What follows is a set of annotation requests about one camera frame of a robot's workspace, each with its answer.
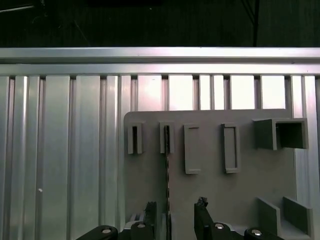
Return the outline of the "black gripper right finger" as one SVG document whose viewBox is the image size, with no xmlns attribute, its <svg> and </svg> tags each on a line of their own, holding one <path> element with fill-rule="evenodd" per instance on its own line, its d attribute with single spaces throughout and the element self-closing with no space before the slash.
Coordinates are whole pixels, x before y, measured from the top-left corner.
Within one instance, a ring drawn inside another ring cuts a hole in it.
<svg viewBox="0 0 320 240">
<path fill-rule="evenodd" d="M 243 234 L 227 224 L 214 222 L 207 210 L 208 199 L 199 197 L 194 204 L 194 232 L 197 240 L 282 240 L 283 238 L 259 227 L 247 228 Z"/>
</svg>

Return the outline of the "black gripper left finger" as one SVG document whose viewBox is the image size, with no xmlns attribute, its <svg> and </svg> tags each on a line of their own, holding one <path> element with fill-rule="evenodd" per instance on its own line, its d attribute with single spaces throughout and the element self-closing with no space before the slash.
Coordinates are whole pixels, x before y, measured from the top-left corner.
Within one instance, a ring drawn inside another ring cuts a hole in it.
<svg viewBox="0 0 320 240">
<path fill-rule="evenodd" d="M 155 240 L 157 232 L 157 203 L 149 201 L 138 220 L 130 220 L 122 231 L 110 225 L 100 225 L 78 240 Z"/>
</svg>

